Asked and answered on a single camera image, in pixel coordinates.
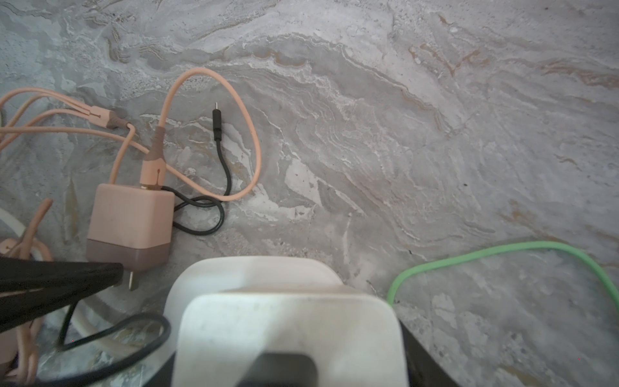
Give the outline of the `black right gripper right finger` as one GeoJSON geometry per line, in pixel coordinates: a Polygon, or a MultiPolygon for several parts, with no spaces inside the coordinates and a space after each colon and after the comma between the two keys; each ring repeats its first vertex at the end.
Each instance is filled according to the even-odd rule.
{"type": "Polygon", "coordinates": [[[459,387],[400,321],[410,387],[459,387]]]}

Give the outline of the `pink charger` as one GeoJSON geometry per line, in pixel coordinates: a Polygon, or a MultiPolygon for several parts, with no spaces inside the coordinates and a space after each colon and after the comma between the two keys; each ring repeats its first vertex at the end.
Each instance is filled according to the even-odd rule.
{"type": "Polygon", "coordinates": [[[99,185],[87,234],[86,259],[121,264],[129,272],[129,289],[136,290],[142,273],[169,259],[174,206],[175,196],[168,191],[99,185]]]}

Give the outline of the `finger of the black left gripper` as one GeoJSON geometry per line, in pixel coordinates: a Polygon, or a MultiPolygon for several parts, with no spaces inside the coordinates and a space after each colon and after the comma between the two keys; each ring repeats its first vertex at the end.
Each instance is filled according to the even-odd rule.
{"type": "Polygon", "coordinates": [[[6,332],[121,282],[119,263],[1,257],[1,331],[6,332]]]}

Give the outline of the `white power strip cube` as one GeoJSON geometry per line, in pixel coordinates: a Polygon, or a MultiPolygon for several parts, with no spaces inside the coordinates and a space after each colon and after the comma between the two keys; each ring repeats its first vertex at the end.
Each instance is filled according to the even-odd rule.
{"type": "Polygon", "coordinates": [[[177,348],[182,316],[197,297],[209,293],[258,288],[327,288],[343,285],[326,264],[308,258],[288,256],[230,256],[198,261],[172,285],[166,298],[164,317],[172,331],[155,358],[166,362],[177,348]]]}

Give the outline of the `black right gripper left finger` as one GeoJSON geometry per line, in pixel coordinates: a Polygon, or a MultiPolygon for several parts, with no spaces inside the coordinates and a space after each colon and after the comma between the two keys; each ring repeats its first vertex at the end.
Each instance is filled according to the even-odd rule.
{"type": "Polygon", "coordinates": [[[176,353],[143,385],[143,387],[171,387],[176,353]]]}

